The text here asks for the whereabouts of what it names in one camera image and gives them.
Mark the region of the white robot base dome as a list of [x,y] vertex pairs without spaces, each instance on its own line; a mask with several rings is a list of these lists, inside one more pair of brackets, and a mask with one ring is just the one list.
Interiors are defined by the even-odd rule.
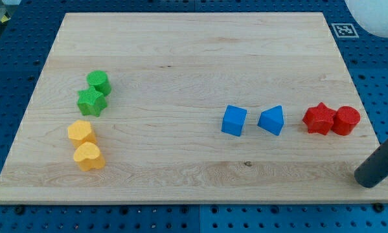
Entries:
[[388,38],[388,0],[345,0],[352,17],[368,33]]

